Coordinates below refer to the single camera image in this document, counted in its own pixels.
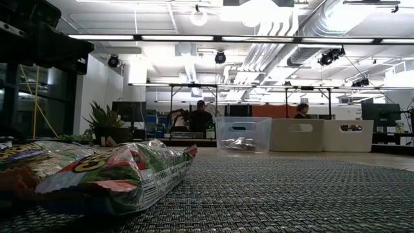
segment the plant pot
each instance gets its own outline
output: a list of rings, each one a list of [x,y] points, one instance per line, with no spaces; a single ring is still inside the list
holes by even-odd
[[[101,146],[101,138],[105,138],[105,143],[108,137],[111,137],[116,143],[125,143],[130,140],[130,129],[129,128],[94,128],[96,141],[95,144],[99,144]]]

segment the monitor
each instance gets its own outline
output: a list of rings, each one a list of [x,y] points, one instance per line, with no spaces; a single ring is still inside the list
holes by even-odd
[[[399,104],[361,104],[361,108],[363,120],[374,120],[374,130],[396,126],[395,121],[401,120]]]
[[[145,122],[147,104],[146,102],[114,101],[112,111],[116,111],[124,122]]]

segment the stage light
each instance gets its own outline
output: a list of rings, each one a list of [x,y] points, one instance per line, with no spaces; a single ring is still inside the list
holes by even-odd
[[[224,55],[224,52],[218,51],[217,54],[215,55],[214,61],[217,64],[223,64],[224,62],[226,62],[226,55]]]
[[[112,68],[118,68],[121,66],[121,61],[118,58],[117,54],[112,54],[111,57],[108,59],[108,66]]]

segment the clear plastic bin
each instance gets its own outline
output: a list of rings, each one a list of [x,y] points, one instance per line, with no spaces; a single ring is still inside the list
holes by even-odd
[[[269,117],[217,117],[215,126],[220,150],[269,151],[272,127]]]

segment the yellow cable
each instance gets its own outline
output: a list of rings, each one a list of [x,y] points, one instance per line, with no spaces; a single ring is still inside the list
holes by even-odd
[[[23,73],[23,76],[25,77],[25,80],[26,80],[26,85],[27,85],[28,91],[30,92],[30,94],[32,95],[32,98],[33,98],[33,93],[32,93],[32,90],[30,89],[30,86],[28,85],[28,81],[27,81],[27,77],[26,77],[26,74],[25,74],[25,70],[23,69],[23,66],[22,66],[22,65],[20,65],[20,69],[21,69],[21,72]],[[59,136],[58,136],[58,134],[55,132],[55,130],[54,130],[54,129],[52,128],[52,126],[50,125],[50,123],[49,123],[49,121],[47,120],[47,118],[46,118],[45,114],[44,114],[44,113],[43,113],[43,111],[41,110],[41,108],[40,108],[40,106],[39,106],[39,104],[38,104],[37,99],[33,98],[33,101],[34,101],[34,103],[36,104],[36,106],[38,107],[38,109],[39,109],[39,111],[40,111],[41,115],[43,116],[43,118],[45,119],[45,121],[46,121],[47,125],[48,125],[48,126],[49,126],[49,128],[53,131],[54,135],[55,135],[56,137],[59,137]]]
[[[38,101],[39,70],[40,70],[40,67],[38,67],[38,73],[36,76],[36,92],[34,94],[36,102]],[[36,119],[37,119],[37,114],[38,114],[37,111],[38,111],[38,106],[35,104],[34,105],[34,117],[33,117],[33,140],[36,139]]]

